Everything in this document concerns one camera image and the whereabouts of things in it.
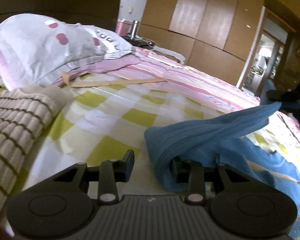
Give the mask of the blue striped knit sweater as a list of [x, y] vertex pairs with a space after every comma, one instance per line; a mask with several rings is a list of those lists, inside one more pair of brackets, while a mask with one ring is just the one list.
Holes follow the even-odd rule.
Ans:
[[150, 127], [144, 136], [154, 174], [168, 191], [185, 189], [168, 169], [175, 157], [192, 160], [205, 167], [228, 164], [258, 179], [294, 200], [298, 217], [290, 237], [300, 239], [300, 147], [276, 138], [282, 125], [269, 120], [282, 103], [268, 102], [267, 81], [260, 105], [213, 119], [190, 120], [165, 127]]

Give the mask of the dark wooden door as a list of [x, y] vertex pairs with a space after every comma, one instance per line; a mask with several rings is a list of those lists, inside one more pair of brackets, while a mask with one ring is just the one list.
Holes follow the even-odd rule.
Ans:
[[300, 82], [300, 0], [286, 0], [278, 15], [292, 30], [288, 33], [275, 85], [279, 90], [293, 90]]

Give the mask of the yellow white checkered bedsheet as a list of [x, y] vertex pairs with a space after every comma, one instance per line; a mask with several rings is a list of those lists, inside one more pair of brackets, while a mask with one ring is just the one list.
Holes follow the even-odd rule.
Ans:
[[237, 106], [196, 92], [174, 93], [152, 85], [117, 85], [68, 89], [71, 100], [37, 141], [31, 154], [19, 161], [18, 184], [26, 189], [77, 163], [99, 165], [132, 149], [132, 177], [119, 191], [165, 194], [147, 155], [144, 131], [192, 119], [211, 119], [238, 110]]

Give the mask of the beige brown striped knit garment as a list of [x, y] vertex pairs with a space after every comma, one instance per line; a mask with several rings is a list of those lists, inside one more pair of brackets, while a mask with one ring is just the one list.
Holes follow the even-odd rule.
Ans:
[[25, 158], [67, 100], [55, 86], [0, 92], [0, 215]]

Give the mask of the pink striped quilt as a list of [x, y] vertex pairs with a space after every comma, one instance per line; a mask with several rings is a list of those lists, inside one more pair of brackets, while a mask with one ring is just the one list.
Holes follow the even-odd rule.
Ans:
[[212, 96], [238, 107], [238, 111], [257, 106], [259, 99], [240, 91], [233, 85], [189, 66], [176, 64], [155, 53], [139, 51], [116, 60], [103, 60], [79, 69], [77, 81], [113, 81], [117, 79], [164, 78], [166, 82], [143, 83], [166, 88], [174, 93], [196, 92], [204, 97]]

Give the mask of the wooden wardrobe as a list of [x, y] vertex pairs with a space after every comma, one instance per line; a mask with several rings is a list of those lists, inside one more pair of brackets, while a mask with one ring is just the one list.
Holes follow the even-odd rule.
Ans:
[[238, 86], [264, 0], [147, 0], [139, 35]]

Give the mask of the white folded cloth on nightstand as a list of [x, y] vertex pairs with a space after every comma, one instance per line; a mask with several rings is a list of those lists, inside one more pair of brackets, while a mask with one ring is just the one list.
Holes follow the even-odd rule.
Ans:
[[169, 49], [166, 49], [166, 48], [161, 48], [159, 46], [154, 46], [152, 48], [152, 51], [162, 53], [163, 55], [166, 55], [166, 56], [171, 56], [171, 57], [177, 59], [179, 61], [179, 63], [181, 63], [181, 64], [184, 64], [185, 61], [186, 61], [186, 58], [182, 54], [180, 54], [176, 51], [173, 51], [173, 50], [169, 50]]

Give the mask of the pink storage box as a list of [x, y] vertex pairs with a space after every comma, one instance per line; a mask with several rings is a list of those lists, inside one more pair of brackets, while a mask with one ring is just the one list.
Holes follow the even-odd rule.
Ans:
[[117, 33], [120, 36], [126, 36], [127, 34], [130, 33], [130, 29], [132, 27], [132, 23], [133, 21], [130, 20], [117, 20], [117, 24], [116, 24], [116, 29], [115, 29], [115, 33]]

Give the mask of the grey pillow with pink dots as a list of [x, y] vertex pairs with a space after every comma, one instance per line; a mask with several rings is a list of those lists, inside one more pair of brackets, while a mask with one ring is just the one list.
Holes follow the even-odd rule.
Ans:
[[121, 36], [94, 25], [37, 14], [18, 14], [0, 23], [0, 77], [8, 90], [34, 83], [49, 86], [63, 72], [132, 51]]

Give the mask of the silver metal thermos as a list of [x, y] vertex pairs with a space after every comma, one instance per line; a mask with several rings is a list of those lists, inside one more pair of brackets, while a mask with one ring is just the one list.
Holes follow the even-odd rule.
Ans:
[[131, 29], [130, 29], [130, 37], [131, 38], [136, 38], [139, 30], [139, 25], [140, 21], [138, 20], [133, 20], [131, 24]]

